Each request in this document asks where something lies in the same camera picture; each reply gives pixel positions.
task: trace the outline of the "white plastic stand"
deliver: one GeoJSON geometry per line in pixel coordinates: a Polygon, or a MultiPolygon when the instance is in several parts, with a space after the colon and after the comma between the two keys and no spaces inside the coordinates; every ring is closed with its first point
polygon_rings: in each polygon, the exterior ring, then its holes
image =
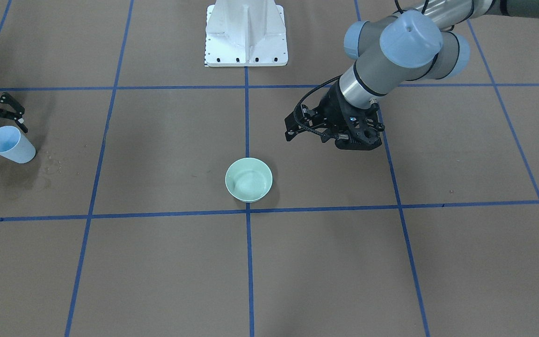
{"type": "Polygon", "coordinates": [[[205,66],[285,66],[284,8],[274,0],[217,0],[207,8],[205,66]]]}

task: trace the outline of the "blue cap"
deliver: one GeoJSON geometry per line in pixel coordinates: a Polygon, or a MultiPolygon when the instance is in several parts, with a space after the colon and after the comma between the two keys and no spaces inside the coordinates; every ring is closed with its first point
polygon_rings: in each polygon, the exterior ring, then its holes
{"type": "Polygon", "coordinates": [[[442,49],[443,39],[432,19],[410,10],[384,28],[380,47],[394,64],[404,68],[419,68],[431,62],[442,49]]]}
{"type": "Polygon", "coordinates": [[[460,36],[459,34],[455,34],[453,32],[450,32],[450,33],[453,34],[457,38],[457,41],[459,42],[459,57],[457,58],[457,62],[453,70],[451,70],[451,72],[448,75],[443,77],[443,79],[453,77],[454,75],[458,75],[461,71],[463,71],[463,69],[468,64],[469,56],[471,55],[471,49],[469,47],[469,43],[467,42],[467,40],[464,37],[460,36]]]}
{"type": "Polygon", "coordinates": [[[356,60],[359,58],[359,37],[363,26],[369,21],[357,21],[352,24],[344,34],[344,52],[349,58],[356,60]]]}

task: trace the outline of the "light green bowl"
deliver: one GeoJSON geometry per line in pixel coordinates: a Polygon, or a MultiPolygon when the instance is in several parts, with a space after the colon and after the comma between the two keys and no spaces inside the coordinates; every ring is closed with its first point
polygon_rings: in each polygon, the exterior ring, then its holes
{"type": "Polygon", "coordinates": [[[270,191],[273,177],[270,168],[259,159],[242,158],[226,172],[226,188],[240,201],[254,203],[270,191]]]}

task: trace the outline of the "cup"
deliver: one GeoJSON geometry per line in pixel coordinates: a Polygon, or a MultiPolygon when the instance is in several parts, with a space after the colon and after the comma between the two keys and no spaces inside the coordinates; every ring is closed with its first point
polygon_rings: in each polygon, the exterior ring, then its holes
{"type": "Polygon", "coordinates": [[[240,201],[254,203],[263,198],[272,184],[270,168],[259,159],[242,158],[226,171],[226,188],[240,201]]]}
{"type": "Polygon", "coordinates": [[[0,128],[0,156],[19,164],[29,162],[36,155],[35,147],[15,126],[0,128]]]}

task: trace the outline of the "light blue joint cap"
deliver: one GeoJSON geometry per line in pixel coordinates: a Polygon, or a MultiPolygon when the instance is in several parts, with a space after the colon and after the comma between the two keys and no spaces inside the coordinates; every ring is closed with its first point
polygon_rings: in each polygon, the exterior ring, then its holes
{"type": "Polygon", "coordinates": [[[459,34],[455,34],[453,32],[451,32],[451,34],[453,34],[459,42],[459,57],[457,58],[455,68],[453,68],[450,74],[443,77],[443,79],[448,79],[449,77],[458,75],[461,71],[463,71],[463,69],[469,63],[469,57],[471,55],[471,49],[467,40],[459,34]]]}
{"type": "Polygon", "coordinates": [[[419,11],[410,10],[384,28],[380,47],[394,64],[404,68],[419,68],[431,62],[442,49],[442,34],[438,26],[419,11]]]}
{"type": "Polygon", "coordinates": [[[356,60],[359,58],[359,37],[363,26],[369,21],[357,21],[352,24],[344,34],[344,52],[349,58],[356,60]]]}

